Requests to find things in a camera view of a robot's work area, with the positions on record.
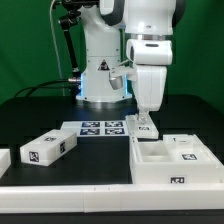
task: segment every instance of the white box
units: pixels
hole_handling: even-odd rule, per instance
[[[52,130],[20,148],[21,162],[49,166],[76,145],[76,133]]]
[[[163,141],[131,138],[130,168],[134,184],[221,183],[224,166],[198,139],[165,135]]]
[[[11,165],[11,157],[9,149],[0,149],[0,178]]]

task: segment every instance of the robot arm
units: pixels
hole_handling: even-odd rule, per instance
[[[120,88],[120,77],[124,74],[132,81],[139,115],[129,116],[128,125],[135,135],[139,130],[154,130],[151,134],[140,133],[140,137],[158,137],[149,112],[159,110],[162,103],[166,66],[172,63],[173,56],[171,41],[166,40],[166,36],[173,34],[173,25],[179,22],[183,7],[182,0],[139,0],[138,3],[135,0],[100,1],[105,21],[109,21],[110,25],[123,23],[125,32],[131,34],[126,55],[132,66],[114,68],[110,82],[114,89]]]
[[[183,14],[184,1],[63,0],[69,26],[81,19],[86,38],[87,68],[77,99],[92,104],[128,98],[126,88],[122,87],[126,75],[132,81],[139,109],[139,115],[126,118],[131,123],[129,130],[154,130],[151,134],[140,133],[140,137],[157,138],[158,131],[149,112],[159,110],[162,103],[166,66],[172,63],[171,41],[166,36],[173,34],[173,26]],[[129,67],[119,61],[120,36],[113,26],[131,35],[126,47]]]

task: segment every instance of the white block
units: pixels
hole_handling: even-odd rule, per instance
[[[0,149],[0,178],[11,165],[11,157],[9,149]]]
[[[20,148],[21,162],[49,166],[76,145],[76,133],[52,130]]]

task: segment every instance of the black tabletop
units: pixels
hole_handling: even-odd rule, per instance
[[[128,137],[79,138],[78,145],[49,167],[20,162],[19,148],[64,121],[124,120],[136,105],[96,110],[72,104],[70,97],[14,98],[0,106],[0,148],[9,148],[12,165],[0,186],[88,185],[131,183]],[[165,96],[150,113],[160,138],[196,134],[224,161],[224,116],[199,97]],[[1,215],[4,223],[223,223],[224,211],[149,211],[94,214]]]

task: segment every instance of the black cable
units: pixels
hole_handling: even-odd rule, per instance
[[[75,56],[75,51],[74,51],[72,38],[71,38],[71,34],[70,34],[69,30],[64,30],[64,36],[65,36],[65,40],[66,40],[66,43],[68,46],[68,52],[69,52],[70,60],[71,60],[71,64],[72,64],[73,77],[80,77],[81,73],[78,68],[78,62],[77,62],[77,59]]]
[[[24,88],[24,89],[21,89],[19,92],[17,92],[14,96],[14,98],[16,98],[20,93],[26,91],[26,90],[34,90],[36,91],[37,89],[71,89],[73,86],[55,86],[55,87],[50,87],[50,86],[34,86],[34,87],[27,87],[27,88]]]
[[[55,81],[41,83],[38,86],[31,88],[31,90],[26,94],[26,97],[29,97],[33,92],[35,92],[41,86],[48,86],[48,85],[53,85],[58,83],[67,83],[67,82],[68,82],[67,79],[59,79]]]

